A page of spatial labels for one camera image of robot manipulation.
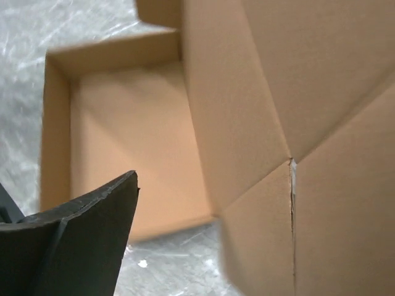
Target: scuffed floor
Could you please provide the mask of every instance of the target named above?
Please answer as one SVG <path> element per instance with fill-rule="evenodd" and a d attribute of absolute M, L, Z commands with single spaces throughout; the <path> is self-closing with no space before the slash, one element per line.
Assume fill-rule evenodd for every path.
<path fill-rule="evenodd" d="M 132 0 L 0 1 L 0 182 L 24 214 L 38 209 L 46 49 L 158 30 Z M 218 267 L 218 225 L 129 246 L 117 296 L 238 294 Z"/>

